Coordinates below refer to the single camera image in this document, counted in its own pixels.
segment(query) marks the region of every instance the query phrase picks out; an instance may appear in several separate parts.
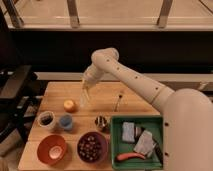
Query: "wooden table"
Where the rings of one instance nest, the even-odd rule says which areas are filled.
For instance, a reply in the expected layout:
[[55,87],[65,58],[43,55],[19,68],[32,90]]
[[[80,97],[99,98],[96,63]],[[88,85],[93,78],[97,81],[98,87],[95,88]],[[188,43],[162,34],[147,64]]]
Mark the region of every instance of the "wooden table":
[[[112,115],[158,115],[159,113],[147,102],[141,99],[133,91],[120,82],[101,82],[91,89],[90,104],[80,108],[81,96],[80,82],[50,82],[41,102],[39,113],[53,111],[57,118],[65,113],[63,102],[67,99],[75,100],[78,110],[72,114],[74,126],[71,132],[57,131],[62,135],[67,144],[68,152],[64,158],[54,166],[41,163],[37,158],[37,147],[40,141],[49,132],[41,128],[35,120],[22,154],[18,169],[20,171],[47,171],[47,170],[113,170],[111,167],[110,155],[98,165],[86,164],[80,160],[76,147],[79,138],[88,131],[96,131],[94,120],[98,115],[105,116],[108,121]],[[114,112],[118,95],[124,91],[123,98]]]

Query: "metal rod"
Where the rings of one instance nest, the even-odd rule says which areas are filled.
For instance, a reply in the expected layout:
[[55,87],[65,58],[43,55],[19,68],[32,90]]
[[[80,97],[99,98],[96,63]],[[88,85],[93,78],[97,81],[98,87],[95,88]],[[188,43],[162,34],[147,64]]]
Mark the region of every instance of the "metal rod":
[[13,0],[3,0],[3,3],[8,11],[11,22],[15,28],[22,28],[24,25],[24,21],[20,17],[18,11],[16,10],[15,4]]
[[173,0],[163,0],[163,4],[160,11],[160,16],[158,18],[157,24],[159,28],[166,27],[169,12],[172,6]]
[[79,18],[78,18],[78,10],[76,6],[75,0],[67,0],[67,6],[69,10],[69,16],[70,16],[70,24],[72,28],[78,28],[79,27]]

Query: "blue cup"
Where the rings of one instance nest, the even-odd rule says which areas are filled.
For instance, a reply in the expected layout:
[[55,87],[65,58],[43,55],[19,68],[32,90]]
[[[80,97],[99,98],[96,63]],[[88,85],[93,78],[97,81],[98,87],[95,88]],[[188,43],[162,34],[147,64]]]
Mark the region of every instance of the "blue cup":
[[61,116],[59,118],[59,126],[65,131],[70,131],[73,126],[72,116],[70,114]]

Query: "bowl of chestnuts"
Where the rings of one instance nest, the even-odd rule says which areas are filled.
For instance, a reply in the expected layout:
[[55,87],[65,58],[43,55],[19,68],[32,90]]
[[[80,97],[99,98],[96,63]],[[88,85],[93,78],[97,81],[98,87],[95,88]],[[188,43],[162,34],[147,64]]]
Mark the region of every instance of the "bowl of chestnuts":
[[99,132],[88,132],[78,141],[77,151],[84,162],[99,163],[107,156],[108,141]]

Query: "green container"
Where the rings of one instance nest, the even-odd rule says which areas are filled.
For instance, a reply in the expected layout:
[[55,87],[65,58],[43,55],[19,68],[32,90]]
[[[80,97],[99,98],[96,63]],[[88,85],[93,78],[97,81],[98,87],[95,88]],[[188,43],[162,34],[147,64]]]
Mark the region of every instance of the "green container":
[[111,118],[111,159],[112,167],[115,170],[162,170],[163,166],[158,157],[153,153],[151,158],[142,160],[132,158],[122,162],[115,160],[118,154],[133,152],[135,144],[129,144],[122,141],[123,122],[134,122],[136,126],[144,127],[153,134],[153,138],[163,146],[163,119],[158,115],[148,116],[113,116]]

